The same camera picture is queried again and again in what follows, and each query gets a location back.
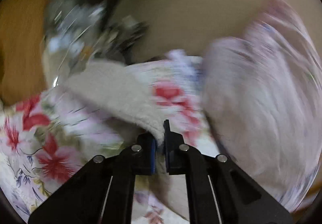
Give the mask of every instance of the silver screw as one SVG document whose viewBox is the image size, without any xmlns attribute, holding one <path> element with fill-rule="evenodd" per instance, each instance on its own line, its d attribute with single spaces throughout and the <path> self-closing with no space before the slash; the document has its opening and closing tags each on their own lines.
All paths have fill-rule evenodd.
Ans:
<svg viewBox="0 0 322 224">
<path fill-rule="evenodd" d="M 226 162 L 228 160 L 228 158 L 226 155 L 220 154 L 217 156 L 217 160 L 219 160 L 220 162 Z"/>
<path fill-rule="evenodd" d="M 133 145 L 133 146 L 131 147 L 131 149 L 132 149 L 134 152 L 139 152 L 140 150 L 142 150 L 142 147 L 141 147 L 140 145 L 135 144 L 135 145 Z"/>
<path fill-rule="evenodd" d="M 181 151 L 188 151 L 189 146 L 188 146 L 187 144 L 181 144 L 181 145 L 179 146 L 179 149 L 180 149 Z"/>
<path fill-rule="evenodd" d="M 104 160 L 104 156 L 102 156 L 102 155 L 96 155 L 96 156 L 94 157 L 94 159 L 93 159 L 93 161 L 94 161 L 95 163 L 101 163 L 101 162 L 103 162 L 103 160 Z"/>
</svg>

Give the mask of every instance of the floral pattern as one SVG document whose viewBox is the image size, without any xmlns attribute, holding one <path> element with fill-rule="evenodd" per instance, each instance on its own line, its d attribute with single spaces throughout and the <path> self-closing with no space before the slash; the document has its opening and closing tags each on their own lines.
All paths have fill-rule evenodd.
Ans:
<svg viewBox="0 0 322 224">
<path fill-rule="evenodd" d="M 191 82 L 171 61 L 128 66 L 149 85 L 151 100 L 170 119 L 171 128 L 202 153 L 217 155 L 200 100 Z M 112 116 L 56 87 L 18 103 L 0 115 L 0 186 L 27 222 L 30 214 L 92 157 L 117 155 L 130 145 L 103 121 Z M 137 176 L 132 223 L 188 223 L 160 203 L 149 181 Z"/>
</svg>

